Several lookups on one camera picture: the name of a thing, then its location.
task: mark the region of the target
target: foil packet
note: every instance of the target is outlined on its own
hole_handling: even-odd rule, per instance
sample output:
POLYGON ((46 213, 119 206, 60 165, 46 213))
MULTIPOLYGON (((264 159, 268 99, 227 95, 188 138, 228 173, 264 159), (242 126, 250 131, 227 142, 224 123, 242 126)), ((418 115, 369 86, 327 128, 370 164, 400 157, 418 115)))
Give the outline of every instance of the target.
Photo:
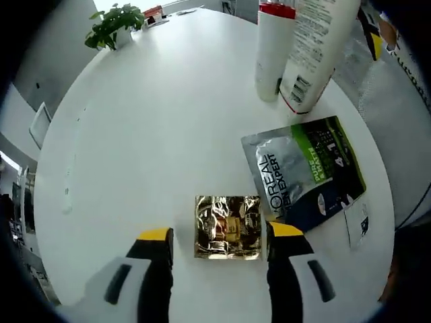
POLYGON ((260 255, 258 196, 196 196, 195 258, 252 260, 260 255))
POLYGON ((241 141, 266 221, 309 231, 366 190, 354 151, 336 116, 241 141))

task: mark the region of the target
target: barcode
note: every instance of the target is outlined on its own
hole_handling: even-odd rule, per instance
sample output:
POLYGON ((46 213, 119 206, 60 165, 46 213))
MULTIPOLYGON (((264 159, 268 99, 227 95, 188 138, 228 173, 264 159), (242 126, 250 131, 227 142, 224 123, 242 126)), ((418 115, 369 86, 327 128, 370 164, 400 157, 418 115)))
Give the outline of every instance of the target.
POLYGON ((302 103, 310 86, 311 84, 309 84, 307 80, 302 78, 301 75, 298 75, 294 88, 292 89, 292 93, 290 94, 290 98, 297 103, 302 103))

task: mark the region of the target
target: potted plant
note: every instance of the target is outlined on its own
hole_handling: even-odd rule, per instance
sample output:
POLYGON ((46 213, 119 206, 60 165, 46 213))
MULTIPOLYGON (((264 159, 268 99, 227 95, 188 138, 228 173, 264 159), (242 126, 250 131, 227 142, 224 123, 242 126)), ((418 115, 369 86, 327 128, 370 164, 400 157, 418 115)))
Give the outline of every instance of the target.
POLYGON ((90 48, 107 46, 115 50, 124 46, 132 41, 130 31, 140 30, 145 20, 141 10, 130 4, 118 8, 118 3, 115 3, 107 13, 98 11, 90 19, 96 19, 100 15, 102 21, 94 24, 92 31, 86 36, 85 44, 90 48))

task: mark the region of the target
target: white plant pot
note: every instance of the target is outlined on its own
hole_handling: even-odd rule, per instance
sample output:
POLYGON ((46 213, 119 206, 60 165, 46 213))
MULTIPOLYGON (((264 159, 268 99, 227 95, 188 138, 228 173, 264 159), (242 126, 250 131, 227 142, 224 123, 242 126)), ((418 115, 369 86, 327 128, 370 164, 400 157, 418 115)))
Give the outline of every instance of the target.
POLYGON ((117 33, 117 41, 115 43, 116 49, 120 49, 132 42, 132 35, 130 34, 130 29, 124 29, 124 27, 121 27, 116 31, 116 33, 117 33))

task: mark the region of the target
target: chair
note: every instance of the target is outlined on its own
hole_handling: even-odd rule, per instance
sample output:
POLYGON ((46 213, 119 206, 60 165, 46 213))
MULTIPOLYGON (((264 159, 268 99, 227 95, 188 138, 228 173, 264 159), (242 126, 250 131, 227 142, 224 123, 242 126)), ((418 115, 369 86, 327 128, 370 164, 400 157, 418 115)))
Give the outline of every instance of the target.
POLYGON ((32 125, 29 129, 30 135, 39 149, 42 149, 42 144, 51 120, 52 118, 48 112, 48 109, 46 108, 46 104, 43 102, 36 112, 36 116, 34 116, 32 125))

